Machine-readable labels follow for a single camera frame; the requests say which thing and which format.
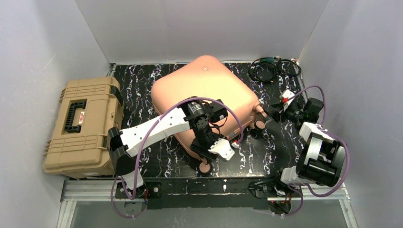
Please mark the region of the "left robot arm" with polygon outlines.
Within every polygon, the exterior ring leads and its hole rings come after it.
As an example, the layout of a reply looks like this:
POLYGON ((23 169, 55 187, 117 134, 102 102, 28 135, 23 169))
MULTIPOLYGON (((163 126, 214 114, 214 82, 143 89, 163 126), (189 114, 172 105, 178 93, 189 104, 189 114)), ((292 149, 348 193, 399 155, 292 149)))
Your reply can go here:
POLYGON ((108 131, 109 154, 115 175, 129 190, 142 186, 139 158, 144 147, 174 134, 192 130, 195 138, 190 149, 201 158, 211 160, 220 156, 228 161, 234 155, 230 142, 213 132, 212 123, 228 116, 227 108, 219 100, 188 98, 174 105, 164 114, 141 125, 108 131))

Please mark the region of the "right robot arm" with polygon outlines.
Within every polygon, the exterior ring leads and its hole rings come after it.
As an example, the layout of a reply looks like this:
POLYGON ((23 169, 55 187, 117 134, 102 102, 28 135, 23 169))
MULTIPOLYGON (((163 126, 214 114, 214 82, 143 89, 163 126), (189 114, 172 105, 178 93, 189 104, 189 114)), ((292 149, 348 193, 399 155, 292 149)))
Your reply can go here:
POLYGON ((294 102, 280 102, 272 107, 270 117, 277 123, 291 121, 305 141, 297 164, 284 168, 279 180, 284 184, 335 186, 344 165, 345 149, 317 123, 319 113, 324 110, 324 103, 309 98, 302 108, 294 102))

